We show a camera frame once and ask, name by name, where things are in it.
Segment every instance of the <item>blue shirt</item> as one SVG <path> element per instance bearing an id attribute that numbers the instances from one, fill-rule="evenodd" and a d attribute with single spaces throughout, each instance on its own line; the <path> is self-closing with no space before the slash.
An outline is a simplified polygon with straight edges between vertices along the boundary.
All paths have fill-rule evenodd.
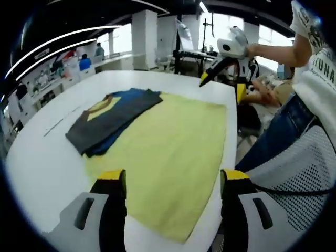
<path id="1" fill-rule="evenodd" d="M 79 62 L 79 69 L 81 71 L 90 68 L 91 60 L 90 59 L 81 59 Z"/>

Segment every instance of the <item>folded shirt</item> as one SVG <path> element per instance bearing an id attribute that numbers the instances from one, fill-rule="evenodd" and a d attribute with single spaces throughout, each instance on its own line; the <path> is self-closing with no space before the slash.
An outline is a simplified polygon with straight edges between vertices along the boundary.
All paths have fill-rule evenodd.
<path id="1" fill-rule="evenodd" d="M 66 137 L 83 155 L 161 101 L 157 93 L 147 90 L 126 102 L 117 102 L 110 110 L 92 120 L 87 121 L 92 111 L 85 111 L 66 133 Z"/>
<path id="2" fill-rule="evenodd" d="M 146 92 L 146 90 L 142 90 L 142 89 L 137 89 L 137 88 L 131 88 L 128 91 L 119 91 L 119 92 L 115 92 L 112 93 L 111 96 L 117 98 L 117 97 L 121 97 L 121 99 L 118 101 L 118 105 L 124 104 L 126 102 L 129 102 L 130 100 L 141 96 L 142 94 L 144 94 Z M 102 143 L 100 143 L 98 146 L 95 146 L 94 148 L 91 148 L 90 150 L 88 150 L 86 152 L 86 155 L 88 157 L 92 157 L 93 155 L 104 155 L 106 153 L 106 151 L 108 150 L 109 147 L 111 147 L 114 142 L 117 140 L 117 138 L 121 135 L 121 133 L 127 129 L 127 127 L 135 120 L 136 118 L 134 118 L 133 120 L 127 122 L 126 124 L 124 124 L 123 126 L 121 126 L 114 134 L 110 135 L 106 140 L 104 140 Z"/>

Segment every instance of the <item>white pillar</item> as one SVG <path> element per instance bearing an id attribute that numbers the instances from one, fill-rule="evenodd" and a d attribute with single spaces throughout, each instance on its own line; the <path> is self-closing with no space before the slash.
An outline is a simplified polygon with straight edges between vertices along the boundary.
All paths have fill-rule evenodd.
<path id="1" fill-rule="evenodd" d="M 155 51 L 158 45 L 158 14 L 144 10 L 132 15 L 132 53 L 134 69 L 150 70 L 156 67 Z"/>
<path id="2" fill-rule="evenodd" d="M 114 53 L 113 50 L 113 32 L 109 33 L 109 47 L 110 47 L 110 54 Z"/>

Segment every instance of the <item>white t-shirt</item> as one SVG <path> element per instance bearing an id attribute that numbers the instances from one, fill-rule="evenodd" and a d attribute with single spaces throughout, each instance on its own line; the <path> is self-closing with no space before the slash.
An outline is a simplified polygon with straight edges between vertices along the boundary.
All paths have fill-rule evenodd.
<path id="1" fill-rule="evenodd" d="M 292 1 L 293 22 L 290 28 L 309 39 L 313 55 L 305 71 L 293 88 L 308 109 L 324 126 L 336 147 L 336 59 L 319 32 L 313 27 L 313 19 L 297 2 Z"/>

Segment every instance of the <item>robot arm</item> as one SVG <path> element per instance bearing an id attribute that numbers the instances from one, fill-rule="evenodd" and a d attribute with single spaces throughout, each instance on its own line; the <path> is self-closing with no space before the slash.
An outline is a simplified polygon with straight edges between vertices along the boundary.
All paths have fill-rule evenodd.
<path id="1" fill-rule="evenodd" d="M 247 38 L 238 27 L 230 29 L 229 39 L 218 39 L 219 54 L 202 74 L 199 86 L 213 80 L 224 68 L 233 63 L 238 63 L 240 77 L 245 77 L 247 82 L 255 79 L 259 67 L 247 57 L 247 45 Z"/>

